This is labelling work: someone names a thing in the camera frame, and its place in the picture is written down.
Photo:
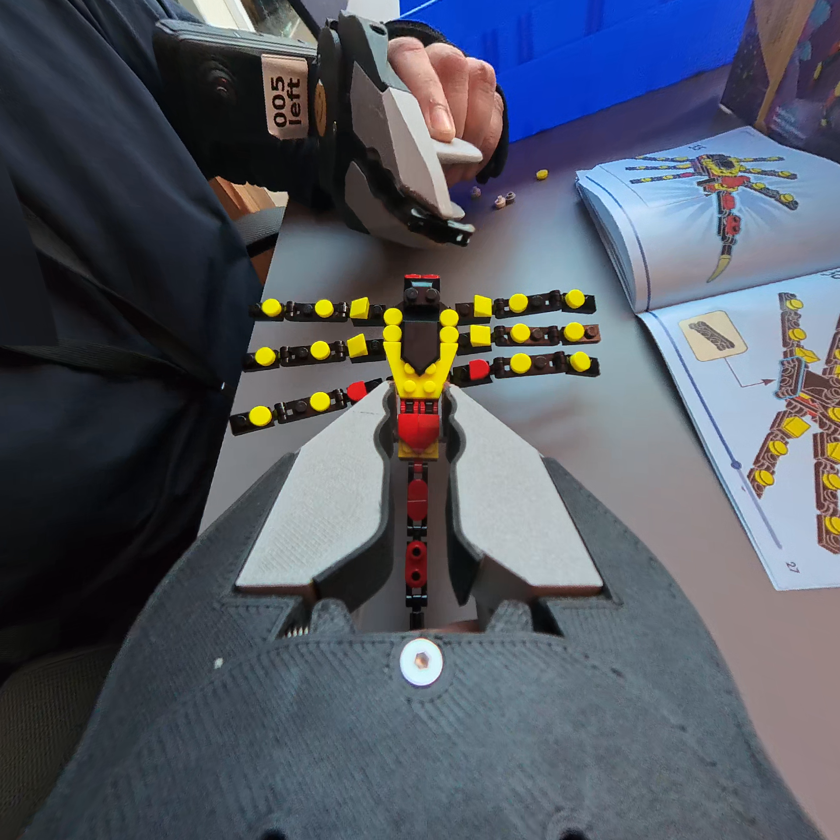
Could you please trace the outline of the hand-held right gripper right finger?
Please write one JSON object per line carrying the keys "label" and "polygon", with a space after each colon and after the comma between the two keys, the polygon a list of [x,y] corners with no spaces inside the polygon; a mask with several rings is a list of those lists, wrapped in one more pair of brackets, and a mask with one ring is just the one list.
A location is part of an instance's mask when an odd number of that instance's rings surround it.
{"label": "hand-held right gripper right finger", "polygon": [[448,573],[485,624],[502,601],[588,596],[603,581],[537,449],[447,390]]}

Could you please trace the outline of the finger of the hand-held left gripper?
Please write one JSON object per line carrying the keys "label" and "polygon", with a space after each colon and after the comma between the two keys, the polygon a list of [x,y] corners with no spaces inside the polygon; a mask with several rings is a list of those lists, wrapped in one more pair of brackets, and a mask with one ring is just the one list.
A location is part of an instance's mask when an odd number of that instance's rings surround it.
{"label": "finger of the hand-held left gripper", "polygon": [[349,164],[344,176],[343,201],[355,219],[351,226],[376,238],[415,249],[463,246],[462,223],[441,218],[399,193],[387,178],[376,191],[356,161]]}
{"label": "finger of the hand-held left gripper", "polygon": [[467,163],[467,142],[433,140],[410,92],[379,91],[359,67],[353,68],[350,101],[355,136],[378,153],[397,187],[438,217],[460,220],[465,213],[450,200],[443,164]]}

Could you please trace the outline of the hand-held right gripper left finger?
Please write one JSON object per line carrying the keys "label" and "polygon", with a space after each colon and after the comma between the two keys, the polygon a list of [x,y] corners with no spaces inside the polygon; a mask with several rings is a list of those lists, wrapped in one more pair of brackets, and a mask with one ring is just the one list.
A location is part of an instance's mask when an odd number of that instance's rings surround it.
{"label": "hand-held right gripper left finger", "polygon": [[242,592],[340,599],[351,611],[393,566],[393,383],[296,453],[236,581]]}

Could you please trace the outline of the black yellow lego spider model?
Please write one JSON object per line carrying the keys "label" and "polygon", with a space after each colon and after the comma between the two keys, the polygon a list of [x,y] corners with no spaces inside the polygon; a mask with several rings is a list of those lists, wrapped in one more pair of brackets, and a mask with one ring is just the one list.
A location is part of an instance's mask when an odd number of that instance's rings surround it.
{"label": "black yellow lego spider model", "polygon": [[596,324],[578,321],[563,327],[524,322],[491,326],[493,319],[552,312],[593,314],[595,299],[581,290],[519,293],[508,299],[474,296],[446,307],[437,275],[405,275],[402,301],[373,305],[320,299],[314,303],[268,298],[248,308],[260,322],[352,322],[382,326],[380,338],[364,333],[345,341],[259,347],[242,358],[243,372],[301,368],[350,361],[386,361],[395,385],[398,458],[407,463],[404,580],[411,630],[424,628],[427,607],[428,464],[439,456],[443,435],[441,401],[445,385],[470,387],[540,375],[596,377],[599,361],[581,349],[599,343]]}

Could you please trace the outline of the lego instruction booklet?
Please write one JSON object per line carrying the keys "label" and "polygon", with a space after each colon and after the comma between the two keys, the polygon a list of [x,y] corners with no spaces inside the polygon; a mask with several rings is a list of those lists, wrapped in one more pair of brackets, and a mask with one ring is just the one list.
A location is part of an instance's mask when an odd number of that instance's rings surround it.
{"label": "lego instruction booklet", "polygon": [[838,163],[740,128],[576,185],[773,586],[838,587]]}

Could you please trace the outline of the purple lego set box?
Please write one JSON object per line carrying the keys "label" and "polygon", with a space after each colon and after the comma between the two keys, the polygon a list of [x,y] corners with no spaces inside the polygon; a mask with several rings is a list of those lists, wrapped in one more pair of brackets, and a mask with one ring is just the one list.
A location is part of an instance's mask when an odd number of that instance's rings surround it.
{"label": "purple lego set box", "polygon": [[753,1],[721,105],[783,144],[839,161],[839,2]]}

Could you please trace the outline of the person's left hand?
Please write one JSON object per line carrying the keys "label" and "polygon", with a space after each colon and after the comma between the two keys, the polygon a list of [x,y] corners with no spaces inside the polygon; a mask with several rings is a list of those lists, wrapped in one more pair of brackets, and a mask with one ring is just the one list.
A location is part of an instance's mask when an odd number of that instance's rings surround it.
{"label": "person's left hand", "polygon": [[481,150],[480,164],[446,166],[447,184],[473,180],[502,134],[504,106],[495,71],[452,45],[423,46],[412,37],[392,39],[388,51],[394,72],[418,102],[431,137],[444,143],[460,138]]}

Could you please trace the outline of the person's dark jacket torso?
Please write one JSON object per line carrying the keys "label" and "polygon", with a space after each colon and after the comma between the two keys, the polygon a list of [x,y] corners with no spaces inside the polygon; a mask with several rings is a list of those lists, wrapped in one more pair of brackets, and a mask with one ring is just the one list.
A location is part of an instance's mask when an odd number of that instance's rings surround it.
{"label": "person's dark jacket torso", "polygon": [[59,338],[2,347],[2,667],[131,623],[194,540],[261,286],[209,181],[311,196],[311,149],[193,151],[174,2],[2,2],[2,173]]}

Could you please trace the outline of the large blue plastic bin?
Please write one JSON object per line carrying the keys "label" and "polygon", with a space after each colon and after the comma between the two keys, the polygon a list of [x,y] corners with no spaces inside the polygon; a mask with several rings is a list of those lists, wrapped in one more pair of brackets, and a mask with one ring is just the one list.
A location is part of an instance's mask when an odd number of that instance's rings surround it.
{"label": "large blue plastic bin", "polygon": [[401,2],[489,62],[516,141],[729,63],[750,1]]}

